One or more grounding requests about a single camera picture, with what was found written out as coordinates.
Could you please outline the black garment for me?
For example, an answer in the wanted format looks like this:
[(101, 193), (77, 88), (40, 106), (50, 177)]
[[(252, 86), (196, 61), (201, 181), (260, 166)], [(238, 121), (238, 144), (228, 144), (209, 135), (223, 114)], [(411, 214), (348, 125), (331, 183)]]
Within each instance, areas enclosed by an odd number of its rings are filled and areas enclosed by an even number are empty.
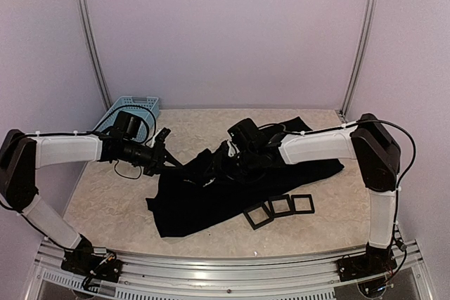
[[(296, 117), (281, 122), (295, 131), (310, 130)], [(221, 145), (205, 149), (182, 169), (165, 169), (154, 198), (146, 200), (160, 237), (185, 237), (237, 216), (247, 208), (344, 169), (338, 159), (267, 169), (254, 183), (239, 183), (224, 173)]]

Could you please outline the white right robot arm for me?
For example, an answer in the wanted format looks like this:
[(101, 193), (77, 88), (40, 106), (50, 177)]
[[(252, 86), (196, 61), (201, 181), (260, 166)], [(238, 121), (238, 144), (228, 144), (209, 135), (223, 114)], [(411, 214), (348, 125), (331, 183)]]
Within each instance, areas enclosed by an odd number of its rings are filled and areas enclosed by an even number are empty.
[(392, 244), (397, 220), (401, 149), (383, 121), (364, 114), (339, 126), (295, 131), (284, 123), (258, 127), (247, 118), (228, 134), (221, 149), (226, 175), (234, 179), (306, 162), (355, 161), (368, 189), (371, 212), (368, 246), (372, 249), (362, 255), (359, 267), (373, 275), (387, 263), (384, 249)]

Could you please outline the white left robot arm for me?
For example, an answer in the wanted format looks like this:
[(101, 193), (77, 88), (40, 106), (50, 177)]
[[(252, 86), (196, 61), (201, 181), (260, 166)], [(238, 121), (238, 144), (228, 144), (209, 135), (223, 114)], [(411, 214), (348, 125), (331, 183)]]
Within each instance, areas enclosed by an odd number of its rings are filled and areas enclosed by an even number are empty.
[(1, 144), (1, 195), (6, 208), (23, 217), (56, 246), (72, 252), (71, 264), (83, 275), (98, 269), (98, 259), (87, 250), (94, 246), (64, 220), (39, 189), (52, 169), (80, 169), (90, 162), (126, 162), (146, 176), (182, 164), (165, 147), (169, 129), (162, 129), (149, 144), (109, 130), (86, 133), (24, 133), (11, 129)]

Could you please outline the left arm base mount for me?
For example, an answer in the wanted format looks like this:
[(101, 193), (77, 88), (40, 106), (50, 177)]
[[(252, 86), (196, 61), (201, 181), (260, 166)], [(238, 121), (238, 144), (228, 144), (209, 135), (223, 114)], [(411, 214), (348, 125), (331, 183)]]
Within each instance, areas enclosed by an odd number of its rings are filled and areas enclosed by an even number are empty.
[(123, 262), (117, 253), (105, 247), (95, 247), (83, 235), (73, 249), (65, 249), (61, 269), (84, 277), (81, 288), (93, 291), (100, 287), (94, 280), (118, 283)]

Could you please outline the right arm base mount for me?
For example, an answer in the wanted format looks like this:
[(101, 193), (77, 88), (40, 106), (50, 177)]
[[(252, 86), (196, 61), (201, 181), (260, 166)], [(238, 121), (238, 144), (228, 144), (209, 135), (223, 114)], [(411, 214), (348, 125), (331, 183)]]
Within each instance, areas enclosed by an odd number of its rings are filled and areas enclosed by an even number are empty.
[[(397, 264), (393, 247), (404, 253), (400, 264)], [(344, 255), (336, 261), (340, 282), (367, 278), (380, 273), (390, 273), (391, 280), (403, 267), (407, 258), (407, 246), (402, 240), (394, 239), (387, 249), (379, 249), (366, 245), (363, 254)]]

